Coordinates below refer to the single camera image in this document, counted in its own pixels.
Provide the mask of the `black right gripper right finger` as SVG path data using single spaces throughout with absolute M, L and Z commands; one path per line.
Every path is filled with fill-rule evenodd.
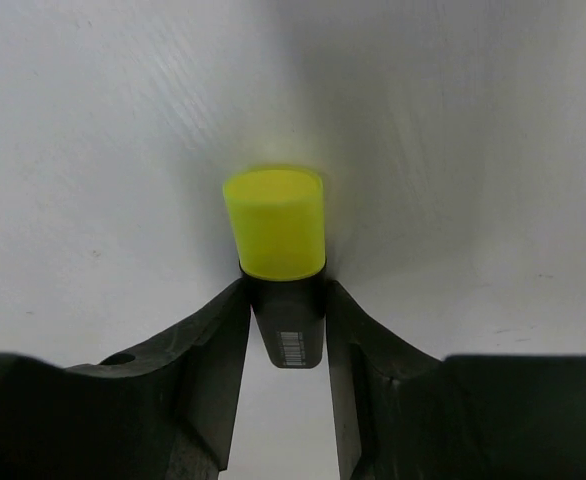
M 435 359 L 327 287 L 344 479 L 586 479 L 586 356 Z

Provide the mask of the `yellow black highlighter marker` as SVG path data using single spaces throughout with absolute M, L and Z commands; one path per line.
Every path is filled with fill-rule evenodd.
M 270 361 L 322 359 L 326 304 L 324 188 L 308 169 L 270 166 L 222 187 L 247 295 Z

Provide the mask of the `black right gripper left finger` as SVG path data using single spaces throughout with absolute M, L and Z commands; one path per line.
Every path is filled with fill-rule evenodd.
M 0 479 L 215 479 L 229 462 L 250 306 L 235 281 L 98 364 L 0 353 Z

